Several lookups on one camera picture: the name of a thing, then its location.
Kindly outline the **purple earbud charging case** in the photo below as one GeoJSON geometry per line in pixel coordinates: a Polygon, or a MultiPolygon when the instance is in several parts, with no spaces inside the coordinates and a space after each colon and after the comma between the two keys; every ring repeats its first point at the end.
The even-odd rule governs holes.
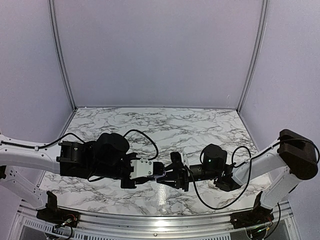
{"type": "Polygon", "coordinates": [[[166,170],[163,169],[162,172],[158,172],[153,176],[154,180],[157,182],[158,180],[164,178],[166,176],[166,170]]]}

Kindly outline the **white charging case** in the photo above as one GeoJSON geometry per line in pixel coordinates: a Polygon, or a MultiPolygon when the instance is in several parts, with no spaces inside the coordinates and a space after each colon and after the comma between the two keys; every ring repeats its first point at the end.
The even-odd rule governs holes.
{"type": "Polygon", "coordinates": [[[209,180],[209,181],[208,181],[208,187],[209,187],[210,189],[215,189],[215,188],[216,188],[213,180],[209,180]]]}

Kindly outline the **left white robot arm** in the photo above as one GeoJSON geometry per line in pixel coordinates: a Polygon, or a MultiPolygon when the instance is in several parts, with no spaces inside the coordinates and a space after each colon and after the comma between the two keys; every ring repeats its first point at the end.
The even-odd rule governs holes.
{"type": "Polygon", "coordinates": [[[96,180],[120,180],[123,189],[155,181],[166,174],[165,165],[153,159],[141,159],[127,153],[129,142],[120,134],[103,133],[97,140],[64,141],[59,138],[48,144],[21,141],[0,136],[0,184],[31,204],[53,223],[63,219],[57,197],[38,188],[35,182],[20,174],[21,169],[51,172],[66,177],[96,180]]]}

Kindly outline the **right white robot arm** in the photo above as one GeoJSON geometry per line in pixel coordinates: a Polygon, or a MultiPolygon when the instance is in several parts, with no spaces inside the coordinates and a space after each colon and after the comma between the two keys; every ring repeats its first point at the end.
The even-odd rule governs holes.
{"type": "Polygon", "coordinates": [[[251,180],[261,175],[283,168],[270,186],[257,195],[247,214],[252,224],[258,224],[300,182],[314,178],[319,171],[319,148],[310,139],[289,129],[283,129],[277,140],[240,164],[228,164],[227,155],[220,146],[209,144],[201,151],[200,164],[187,166],[179,152],[171,152],[171,164],[165,168],[165,175],[156,181],[188,191],[190,183],[213,180],[218,189],[232,192],[247,188],[251,180]]]}

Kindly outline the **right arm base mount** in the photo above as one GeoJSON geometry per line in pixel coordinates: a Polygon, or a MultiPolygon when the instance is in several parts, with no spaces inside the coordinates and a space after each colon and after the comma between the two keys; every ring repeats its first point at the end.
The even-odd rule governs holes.
{"type": "Polygon", "coordinates": [[[262,207],[262,193],[261,191],[256,196],[252,209],[235,212],[230,215],[230,223],[234,229],[251,227],[274,220],[273,209],[262,207]]]}

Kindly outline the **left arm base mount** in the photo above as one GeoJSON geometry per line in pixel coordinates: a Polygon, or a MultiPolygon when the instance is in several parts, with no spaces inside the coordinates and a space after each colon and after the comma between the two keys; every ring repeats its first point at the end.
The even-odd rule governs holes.
{"type": "Polygon", "coordinates": [[[72,228],[76,228],[79,223],[80,213],[58,207],[57,196],[50,191],[47,191],[46,194],[47,202],[44,205],[45,208],[37,210],[36,218],[59,226],[71,220],[71,222],[67,222],[66,224],[72,228]]]}

